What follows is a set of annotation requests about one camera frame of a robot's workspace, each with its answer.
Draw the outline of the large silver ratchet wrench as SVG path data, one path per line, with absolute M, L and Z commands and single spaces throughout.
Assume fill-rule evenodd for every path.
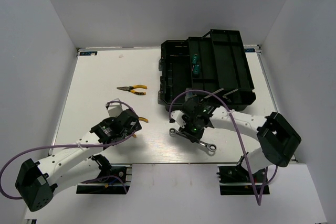
M 216 152 L 217 151 L 217 146 L 215 144 L 210 144 L 210 143 L 205 143 L 201 140 L 196 140 L 196 141 L 193 141 L 191 139 L 191 137 L 187 136 L 186 134 L 176 130 L 175 128 L 170 128 L 169 129 L 169 135 L 172 136 L 172 137 L 175 137 L 175 136 L 180 136 L 180 137 L 183 137 L 185 139 L 188 139 L 190 142 L 192 143 L 196 143 L 204 148 L 206 148 L 208 151 L 210 152 Z

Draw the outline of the green stubby screwdriver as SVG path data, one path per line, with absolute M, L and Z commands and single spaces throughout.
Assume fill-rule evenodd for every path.
M 200 75 L 200 65 L 195 64 L 192 69 L 193 76 L 199 76 Z
M 197 65 L 199 62 L 199 55 L 198 54 L 194 54 L 192 56 L 192 65 Z

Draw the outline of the black plastic toolbox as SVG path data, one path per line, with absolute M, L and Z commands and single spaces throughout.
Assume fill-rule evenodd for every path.
M 199 55 L 200 73 L 193 76 L 192 56 Z M 230 109 L 242 111 L 256 100 L 245 48 L 237 30 L 212 29 L 202 37 L 166 40 L 159 59 L 158 103 L 180 109 L 201 90 L 215 93 Z

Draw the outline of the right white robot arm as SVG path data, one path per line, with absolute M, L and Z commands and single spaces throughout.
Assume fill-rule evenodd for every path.
M 301 143 L 296 130 L 277 112 L 258 116 L 227 110 L 211 101 L 188 100 L 171 117 L 179 125 L 179 132 L 191 142 L 200 142 L 207 127 L 230 130 L 259 142 L 260 147 L 245 152 L 238 163 L 237 175 L 245 182 L 270 165 L 287 167 Z

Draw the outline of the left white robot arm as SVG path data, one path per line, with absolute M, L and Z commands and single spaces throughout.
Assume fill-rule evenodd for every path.
M 95 125 L 73 148 L 34 162 L 24 161 L 15 187 L 31 212 L 45 207 L 59 192 L 80 183 L 115 179 L 112 166 L 101 152 L 120 144 L 141 129 L 139 117 L 130 109 Z

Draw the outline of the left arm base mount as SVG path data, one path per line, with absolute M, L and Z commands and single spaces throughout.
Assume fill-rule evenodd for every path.
M 88 184 L 79 184 L 78 195 L 126 195 L 132 179 L 132 165 L 114 165 L 105 174 Z

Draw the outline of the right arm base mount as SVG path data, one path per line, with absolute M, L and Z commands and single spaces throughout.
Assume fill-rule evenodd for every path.
M 237 170 L 234 166 L 218 166 L 217 176 L 219 179 L 219 189 L 221 196 L 246 196 L 254 195 L 252 184 L 247 171 L 244 169 Z M 256 185 L 257 193 L 260 194 L 265 169 L 261 169 L 253 174 L 253 179 Z M 269 195 L 269 186 L 266 185 L 263 190 L 263 195 Z

